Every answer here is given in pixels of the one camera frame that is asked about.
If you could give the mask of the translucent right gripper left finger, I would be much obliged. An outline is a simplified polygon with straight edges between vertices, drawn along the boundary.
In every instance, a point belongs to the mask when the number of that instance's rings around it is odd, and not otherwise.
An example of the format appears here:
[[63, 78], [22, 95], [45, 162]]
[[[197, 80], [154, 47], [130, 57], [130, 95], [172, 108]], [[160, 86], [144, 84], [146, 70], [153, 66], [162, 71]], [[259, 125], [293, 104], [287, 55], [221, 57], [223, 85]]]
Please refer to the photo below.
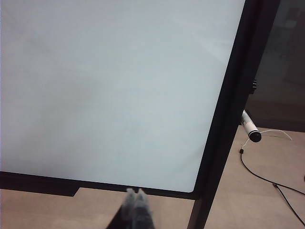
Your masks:
[[133, 207], [135, 204], [135, 192], [132, 188], [126, 189], [127, 194], [120, 207], [120, 217], [122, 229], [128, 229], [132, 223]]

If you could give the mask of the translucent right gripper right finger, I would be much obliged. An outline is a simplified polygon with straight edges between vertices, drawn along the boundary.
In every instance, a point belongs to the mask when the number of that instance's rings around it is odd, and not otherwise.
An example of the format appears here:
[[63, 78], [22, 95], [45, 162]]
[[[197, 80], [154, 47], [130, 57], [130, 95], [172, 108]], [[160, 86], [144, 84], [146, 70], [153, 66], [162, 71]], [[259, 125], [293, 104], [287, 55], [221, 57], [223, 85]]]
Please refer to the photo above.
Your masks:
[[134, 228], [154, 229], [152, 213], [149, 207], [148, 197], [142, 189], [138, 194], [134, 204]]

